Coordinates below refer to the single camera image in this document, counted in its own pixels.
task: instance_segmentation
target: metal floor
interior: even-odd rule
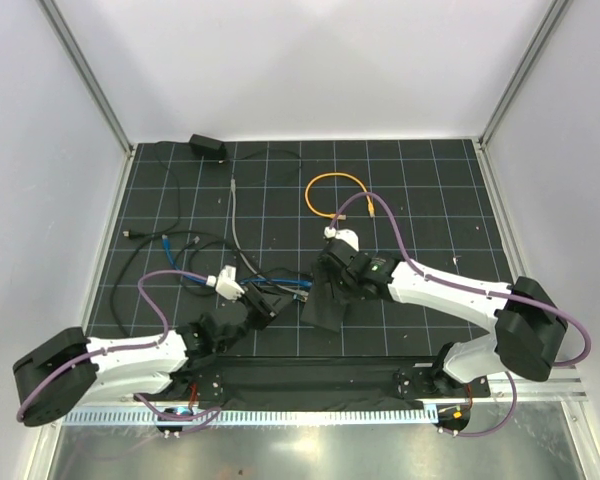
[[[507,408],[475,405],[472,430]],[[431,425],[218,428],[180,439],[152,427],[63,430],[53,480],[585,478],[559,402],[519,404],[501,432],[478,439],[439,435]]]

